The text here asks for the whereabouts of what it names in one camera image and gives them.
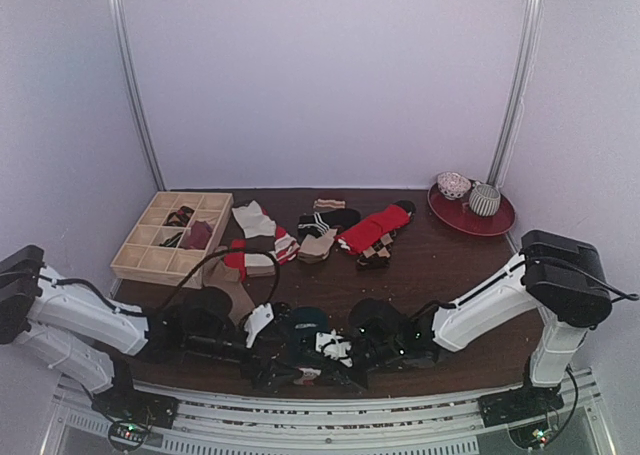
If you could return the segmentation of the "dark teal sock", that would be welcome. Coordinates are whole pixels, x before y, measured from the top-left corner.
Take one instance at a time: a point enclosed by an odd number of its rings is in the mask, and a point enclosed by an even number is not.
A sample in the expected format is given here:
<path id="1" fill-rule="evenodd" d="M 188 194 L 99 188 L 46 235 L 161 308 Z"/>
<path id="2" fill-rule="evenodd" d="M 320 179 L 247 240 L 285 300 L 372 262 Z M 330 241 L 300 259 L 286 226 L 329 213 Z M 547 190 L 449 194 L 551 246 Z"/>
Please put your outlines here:
<path id="1" fill-rule="evenodd" d="M 329 332 L 328 315 L 316 307 L 299 307 L 290 312 L 290 362 L 300 371 L 295 385 L 309 386 L 322 374 L 325 357 L 316 351 L 316 335 Z"/>

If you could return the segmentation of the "argyle black red orange sock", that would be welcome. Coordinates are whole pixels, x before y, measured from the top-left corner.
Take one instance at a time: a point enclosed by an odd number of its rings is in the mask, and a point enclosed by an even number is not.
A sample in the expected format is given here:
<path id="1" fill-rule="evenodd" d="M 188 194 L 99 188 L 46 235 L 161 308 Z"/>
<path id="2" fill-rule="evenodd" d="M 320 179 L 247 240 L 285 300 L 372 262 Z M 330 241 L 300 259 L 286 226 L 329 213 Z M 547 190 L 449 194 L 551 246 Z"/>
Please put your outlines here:
<path id="1" fill-rule="evenodd" d="M 189 206 L 183 205 L 167 216 L 164 226 L 186 228 L 195 213 Z"/>

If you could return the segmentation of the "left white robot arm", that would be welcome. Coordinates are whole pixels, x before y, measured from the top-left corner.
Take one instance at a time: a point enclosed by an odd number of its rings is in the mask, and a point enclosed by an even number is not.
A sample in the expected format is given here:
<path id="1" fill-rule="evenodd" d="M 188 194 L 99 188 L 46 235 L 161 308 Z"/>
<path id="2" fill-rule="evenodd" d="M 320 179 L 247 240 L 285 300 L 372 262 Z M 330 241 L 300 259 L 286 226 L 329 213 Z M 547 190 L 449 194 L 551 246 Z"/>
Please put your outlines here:
<path id="1" fill-rule="evenodd" d="M 223 291 L 146 309 L 112 301 L 87 280 L 60 277 L 43 256 L 40 247 L 28 245 L 1 262 L 1 342 L 33 349 L 49 367 L 80 383 L 93 402 L 123 419 L 137 417 L 149 395 L 134 388 L 124 360 L 95 350 L 87 339 L 149 363 L 172 358 L 192 341 L 235 348 L 239 360 L 246 360 L 258 334 L 276 319 L 271 302 L 257 306 L 245 320 L 244 341 L 234 342 L 213 332 L 216 323 L 230 321 L 213 309 Z"/>

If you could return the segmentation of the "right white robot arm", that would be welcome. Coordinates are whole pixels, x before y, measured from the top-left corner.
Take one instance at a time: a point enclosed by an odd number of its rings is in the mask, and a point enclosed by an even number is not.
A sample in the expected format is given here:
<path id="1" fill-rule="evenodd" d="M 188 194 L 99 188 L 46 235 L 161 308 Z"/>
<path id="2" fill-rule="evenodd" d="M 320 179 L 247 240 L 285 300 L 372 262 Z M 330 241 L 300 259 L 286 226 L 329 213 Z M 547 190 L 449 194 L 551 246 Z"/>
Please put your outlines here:
<path id="1" fill-rule="evenodd" d="M 350 314 L 356 335 L 320 332 L 315 350 L 348 369 L 431 368 L 507 321 L 543 309 L 549 318 L 528 359 L 527 383 L 512 398 L 517 413 L 530 417 L 550 401 L 587 331 L 611 314 L 611 291 L 594 245 L 531 230 L 501 269 L 453 301 L 430 301 L 407 316 L 364 299 Z"/>

